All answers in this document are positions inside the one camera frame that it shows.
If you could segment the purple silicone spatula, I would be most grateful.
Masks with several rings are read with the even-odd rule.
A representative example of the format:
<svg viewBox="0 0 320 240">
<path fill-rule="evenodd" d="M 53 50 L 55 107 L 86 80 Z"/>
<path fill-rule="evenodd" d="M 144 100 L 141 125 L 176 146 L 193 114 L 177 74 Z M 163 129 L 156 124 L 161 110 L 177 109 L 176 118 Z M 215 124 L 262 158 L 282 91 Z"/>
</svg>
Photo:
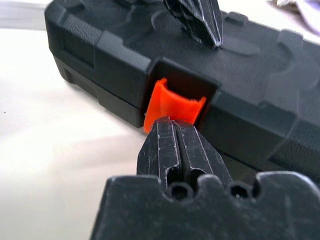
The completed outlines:
<svg viewBox="0 0 320 240">
<path fill-rule="evenodd" d="M 320 0 L 296 0 L 296 6 L 306 26 L 320 36 Z"/>
</svg>

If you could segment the black plastic tool case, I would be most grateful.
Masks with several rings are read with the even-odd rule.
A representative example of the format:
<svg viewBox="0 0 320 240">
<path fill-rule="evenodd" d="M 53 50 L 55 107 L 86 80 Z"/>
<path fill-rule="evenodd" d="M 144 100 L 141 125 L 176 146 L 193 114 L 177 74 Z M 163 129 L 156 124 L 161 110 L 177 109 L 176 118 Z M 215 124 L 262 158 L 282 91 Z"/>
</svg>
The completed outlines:
<svg viewBox="0 0 320 240">
<path fill-rule="evenodd" d="M 235 175 L 320 183 L 320 45 L 221 14 L 220 47 L 193 39 L 162 0 L 53 0 L 44 17 L 61 76 L 123 120 L 151 125 L 160 96 L 240 165 Z"/>
</svg>

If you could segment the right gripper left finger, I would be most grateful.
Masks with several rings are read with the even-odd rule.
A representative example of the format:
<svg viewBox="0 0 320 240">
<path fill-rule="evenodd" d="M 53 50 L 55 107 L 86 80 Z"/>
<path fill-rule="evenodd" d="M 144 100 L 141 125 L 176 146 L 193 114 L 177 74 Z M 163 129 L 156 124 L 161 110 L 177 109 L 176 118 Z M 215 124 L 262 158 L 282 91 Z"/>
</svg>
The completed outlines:
<svg viewBox="0 0 320 240">
<path fill-rule="evenodd" d="M 185 126 L 179 120 L 157 119 L 138 153 L 136 174 L 157 177 L 165 191 L 184 191 L 178 136 L 179 128 Z"/>
</svg>

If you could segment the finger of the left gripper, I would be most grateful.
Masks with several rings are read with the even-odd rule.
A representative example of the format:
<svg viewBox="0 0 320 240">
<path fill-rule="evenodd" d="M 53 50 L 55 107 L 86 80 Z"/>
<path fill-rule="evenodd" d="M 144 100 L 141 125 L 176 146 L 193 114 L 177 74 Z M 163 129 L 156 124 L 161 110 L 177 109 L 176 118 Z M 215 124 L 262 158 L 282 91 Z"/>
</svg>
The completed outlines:
<svg viewBox="0 0 320 240">
<path fill-rule="evenodd" d="M 213 47 L 223 43 L 223 19 L 218 0 L 200 0 L 204 42 Z"/>
<path fill-rule="evenodd" d="M 162 0 L 169 13 L 197 42 L 213 43 L 213 0 Z"/>
</svg>

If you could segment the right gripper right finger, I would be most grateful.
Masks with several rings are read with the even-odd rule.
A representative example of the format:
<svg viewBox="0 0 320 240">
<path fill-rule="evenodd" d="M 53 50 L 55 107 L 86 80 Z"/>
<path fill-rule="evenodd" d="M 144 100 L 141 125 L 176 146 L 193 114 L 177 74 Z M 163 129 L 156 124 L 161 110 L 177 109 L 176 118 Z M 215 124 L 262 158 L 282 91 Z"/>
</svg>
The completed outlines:
<svg viewBox="0 0 320 240">
<path fill-rule="evenodd" d="M 177 143 L 182 180 L 194 191 L 199 189 L 198 178 L 202 175 L 215 175 L 224 186 L 233 182 L 222 156 L 195 126 L 178 122 Z"/>
</svg>

